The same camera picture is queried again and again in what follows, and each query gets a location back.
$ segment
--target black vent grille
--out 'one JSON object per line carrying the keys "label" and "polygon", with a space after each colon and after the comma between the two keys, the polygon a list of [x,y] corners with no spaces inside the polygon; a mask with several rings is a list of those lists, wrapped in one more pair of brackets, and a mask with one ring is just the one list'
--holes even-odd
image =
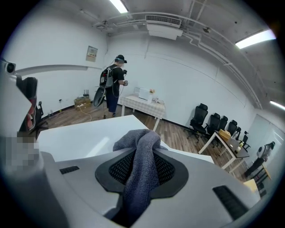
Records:
{"label": "black vent grille", "polygon": [[229,190],[226,186],[219,186],[213,188],[213,191],[220,199],[223,206],[229,212],[232,219],[236,220],[245,214],[248,209],[242,204],[242,202]]}
{"label": "black vent grille", "polygon": [[132,172],[134,153],[130,153],[109,168],[109,174],[122,184],[126,184]]}
{"label": "black vent grille", "polygon": [[65,173],[70,173],[70,172],[76,171],[78,169],[79,169],[78,166],[71,166],[71,167],[60,169],[59,171],[61,172],[61,174],[65,174]]}
{"label": "black vent grille", "polygon": [[157,174],[159,176],[159,184],[162,185],[173,177],[175,168],[173,165],[171,165],[169,162],[162,159],[158,155],[156,154],[153,155],[155,158]]}
{"label": "black vent grille", "polygon": [[146,15],[146,20],[161,21],[176,25],[181,24],[181,20],[167,16]]}

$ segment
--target gray towel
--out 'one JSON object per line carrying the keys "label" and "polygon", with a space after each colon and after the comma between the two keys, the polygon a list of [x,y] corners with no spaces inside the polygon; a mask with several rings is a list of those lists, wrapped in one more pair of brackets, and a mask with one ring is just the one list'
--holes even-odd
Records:
{"label": "gray towel", "polygon": [[160,146],[160,136],[152,130],[130,130],[114,144],[113,151],[136,147],[133,170],[123,193],[123,207],[132,224],[150,204],[150,192],[159,186],[155,159],[152,150]]}

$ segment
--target cardboard box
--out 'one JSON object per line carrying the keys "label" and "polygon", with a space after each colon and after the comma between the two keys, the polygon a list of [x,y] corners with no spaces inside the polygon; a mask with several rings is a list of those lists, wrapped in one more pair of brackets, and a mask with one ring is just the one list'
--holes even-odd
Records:
{"label": "cardboard box", "polygon": [[91,103],[89,98],[80,98],[80,99],[75,99],[74,104],[75,105],[80,105],[80,104],[85,104],[85,103]]}
{"label": "cardboard box", "polygon": [[80,111],[80,108],[83,111],[85,108],[91,107],[91,103],[86,103],[84,105],[81,105],[80,108],[77,105],[74,105],[74,107],[77,111]]}
{"label": "cardboard box", "polygon": [[231,134],[227,130],[219,130],[219,136],[224,140],[228,141],[231,138]]}

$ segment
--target fluorescent light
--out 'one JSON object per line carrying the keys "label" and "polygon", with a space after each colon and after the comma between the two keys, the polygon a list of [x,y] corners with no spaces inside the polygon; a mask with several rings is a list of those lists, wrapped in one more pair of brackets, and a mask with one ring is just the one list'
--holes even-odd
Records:
{"label": "fluorescent light", "polygon": [[276,37],[274,33],[269,29],[269,30],[260,32],[258,34],[255,34],[251,37],[248,37],[240,42],[237,42],[236,46],[238,46],[239,49],[242,49],[242,48],[248,47],[253,44],[257,44],[263,41],[275,40],[275,39]]}
{"label": "fluorescent light", "polygon": [[110,0],[120,13],[128,12],[124,4],[120,0]]}
{"label": "fluorescent light", "polygon": [[270,104],[273,104],[273,105],[275,105],[275,106],[277,106],[277,107],[279,107],[279,108],[285,110],[285,107],[284,107],[283,105],[280,105],[280,104],[278,104],[278,103],[276,103],[276,102],[270,101]]}

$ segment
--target person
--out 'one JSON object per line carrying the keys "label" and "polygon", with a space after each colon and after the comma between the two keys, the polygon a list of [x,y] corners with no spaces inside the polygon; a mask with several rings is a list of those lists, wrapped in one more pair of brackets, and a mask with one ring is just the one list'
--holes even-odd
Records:
{"label": "person", "polygon": [[115,58],[115,63],[110,66],[113,74],[113,86],[106,88],[106,101],[107,108],[109,110],[108,118],[115,117],[116,108],[119,99],[119,89],[120,85],[126,86],[124,82],[124,72],[121,67],[124,67],[124,64],[127,63],[123,55],[118,55]]}
{"label": "person", "polygon": [[245,177],[251,175],[251,173],[253,173],[256,169],[258,169],[258,167],[261,166],[264,161],[265,162],[267,161],[274,146],[275,142],[272,141],[271,143],[266,144],[265,146],[259,148],[257,152],[258,157],[256,161],[252,164],[252,166],[244,173]]}

